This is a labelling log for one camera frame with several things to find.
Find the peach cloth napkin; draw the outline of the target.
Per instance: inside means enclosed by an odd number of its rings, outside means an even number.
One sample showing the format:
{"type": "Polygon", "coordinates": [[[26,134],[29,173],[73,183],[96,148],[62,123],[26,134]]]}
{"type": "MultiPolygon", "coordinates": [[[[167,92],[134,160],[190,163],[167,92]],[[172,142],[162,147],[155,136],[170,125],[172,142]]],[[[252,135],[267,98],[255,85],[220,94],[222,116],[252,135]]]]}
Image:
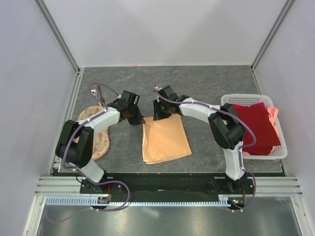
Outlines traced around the peach cloth napkin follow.
{"type": "Polygon", "coordinates": [[[180,115],[153,120],[144,118],[142,155],[146,164],[180,159],[192,154],[180,115]]]}

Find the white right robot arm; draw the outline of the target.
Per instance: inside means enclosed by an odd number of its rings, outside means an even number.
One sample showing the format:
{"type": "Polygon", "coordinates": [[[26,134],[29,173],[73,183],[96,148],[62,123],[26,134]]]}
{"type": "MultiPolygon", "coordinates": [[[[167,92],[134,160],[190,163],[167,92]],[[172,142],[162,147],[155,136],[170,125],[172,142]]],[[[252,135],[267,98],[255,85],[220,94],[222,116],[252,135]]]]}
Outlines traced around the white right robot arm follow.
{"type": "Polygon", "coordinates": [[[242,145],[246,131],[230,104],[210,105],[189,96],[178,96],[171,86],[154,87],[157,99],[153,101],[154,120],[161,120],[172,115],[192,117],[209,124],[216,143],[223,149],[228,179],[225,187],[230,193],[238,193],[243,188],[241,178],[245,174],[242,145]]]}

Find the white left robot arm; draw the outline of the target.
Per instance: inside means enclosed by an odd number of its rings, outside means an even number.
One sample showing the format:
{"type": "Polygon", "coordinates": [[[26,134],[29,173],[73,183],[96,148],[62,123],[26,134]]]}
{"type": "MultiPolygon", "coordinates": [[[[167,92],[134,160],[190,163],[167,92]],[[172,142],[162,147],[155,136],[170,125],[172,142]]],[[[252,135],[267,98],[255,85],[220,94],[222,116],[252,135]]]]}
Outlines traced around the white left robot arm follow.
{"type": "Polygon", "coordinates": [[[80,121],[67,120],[63,125],[55,154],[62,159],[64,169],[74,169],[87,178],[96,193],[104,193],[108,181],[103,178],[105,171],[92,159],[94,138],[124,120],[130,125],[141,125],[144,117],[138,107],[139,98],[139,95],[124,90],[96,114],[80,121]]]}

